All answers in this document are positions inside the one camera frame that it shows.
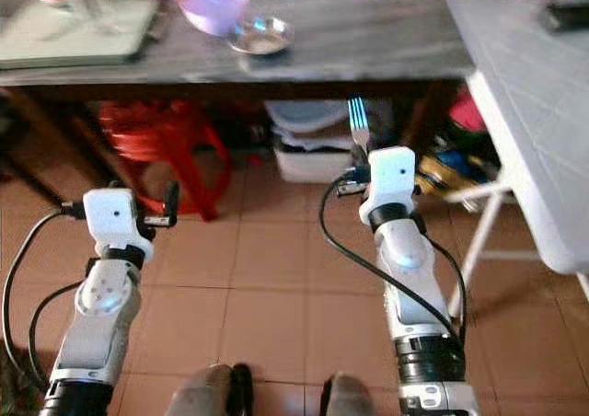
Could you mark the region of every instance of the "tiled floor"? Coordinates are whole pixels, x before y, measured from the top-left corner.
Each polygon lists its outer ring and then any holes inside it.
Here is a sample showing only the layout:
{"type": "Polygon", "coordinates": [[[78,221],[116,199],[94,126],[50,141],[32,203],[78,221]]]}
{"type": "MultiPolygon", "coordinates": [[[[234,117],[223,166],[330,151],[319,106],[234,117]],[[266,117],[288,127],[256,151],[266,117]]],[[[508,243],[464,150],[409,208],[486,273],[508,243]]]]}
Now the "tiled floor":
{"type": "MultiPolygon", "coordinates": [[[[66,176],[62,190],[88,187],[59,160],[40,166],[66,176]]],[[[320,386],[336,370],[371,388],[379,414],[398,414],[396,375],[380,282],[321,239],[320,185],[280,180],[273,165],[238,171],[220,220],[183,218],[156,238],[144,268],[144,301],[111,415],[161,415],[176,387],[210,363],[252,365],[258,415],[318,415],[320,386]]],[[[46,205],[18,182],[0,185],[2,265],[46,205]]],[[[370,233],[356,220],[357,200],[334,201],[334,234],[368,258],[370,233]]],[[[464,255],[476,218],[425,201],[430,234],[464,255]]],[[[530,248],[518,210],[507,206],[492,246],[530,248]]],[[[56,286],[83,274],[92,242],[82,223],[58,220],[27,257],[16,283],[14,333],[24,343],[31,309],[56,286]]],[[[446,294],[447,264],[436,264],[446,294]]],[[[574,279],[540,263],[485,262],[471,289],[474,317],[468,375],[485,415],[589,414],[589,306],[574,279]]],[[[39,346],[51,364],[71,315],[71,296],[41,318],[39,346]]]]}

